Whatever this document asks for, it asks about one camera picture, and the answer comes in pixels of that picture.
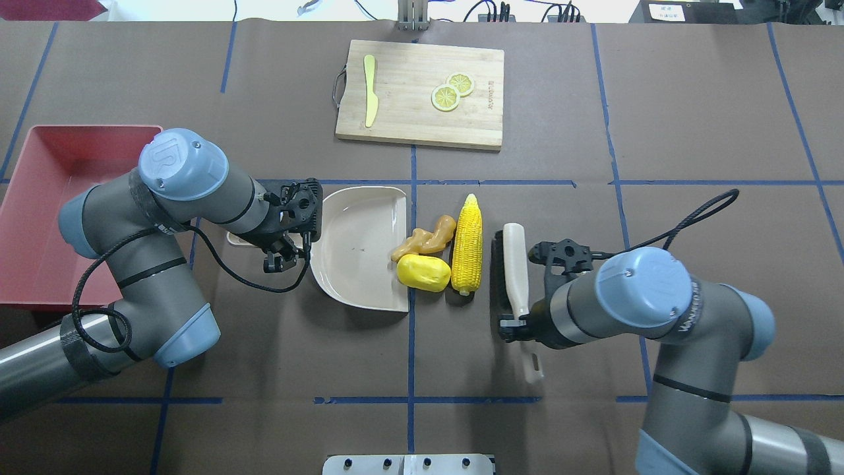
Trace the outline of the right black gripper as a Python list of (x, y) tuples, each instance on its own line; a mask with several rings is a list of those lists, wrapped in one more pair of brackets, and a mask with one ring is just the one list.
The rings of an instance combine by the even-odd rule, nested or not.
[(555, 350), (573, 348), (574, 342), (566, 338), (554, 323), (549, 300), (539, 300), (533, 305), (529, 313), (522, 317), (512, 318), (503, 315), (498, 319), (498, 337), (504, 342), (538, 342)]

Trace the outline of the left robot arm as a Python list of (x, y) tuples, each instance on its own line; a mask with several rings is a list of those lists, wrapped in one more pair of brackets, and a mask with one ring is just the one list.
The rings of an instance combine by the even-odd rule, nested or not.
[(208, 351), (220, 328), (175, 236), (193, 232), (229, 276), (285, 294), (295, 285), (269, 288), (238, 276), (193, 220), (260, 249), (267, 273), (301, 263), (303, 279), (320, 237), (322, 201), (316, 178), (268, 188), (199, 133), (173, 127), (154, 135), (135, 168), (61, 207), (61, 237), (91, 263), (57, 325), (2, 349), (2, 422), (144, 360), (171, 369)]

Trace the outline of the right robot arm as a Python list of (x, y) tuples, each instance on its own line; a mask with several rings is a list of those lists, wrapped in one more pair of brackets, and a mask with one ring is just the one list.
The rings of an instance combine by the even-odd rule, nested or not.
[(733, 412), (738, 366), (775, 336), (768, 305), (727, 284), (704, 282), (656, 247), (620, 253), (594, 272), (545, 276), (528, 305), (528, 257), (495, 245), (491, 289), (504, 304), (505, 342), (575, 348), (635, 334), (660, 345), (639, 430), (641, 474), (841, 474), (842, 442)]

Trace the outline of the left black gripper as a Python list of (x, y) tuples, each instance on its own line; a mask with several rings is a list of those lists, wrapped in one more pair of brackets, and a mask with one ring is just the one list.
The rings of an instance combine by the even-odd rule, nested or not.
[(296, 259), (310, 259), (311, 243), (307, 236), (287, 236), (289, 225), (293, 224), (284, 214), (268, 214), (262, 222), (247, 232), (247, 241), (259, 247), (265, 255), (263, 272), (281, 273), (296, 267)]

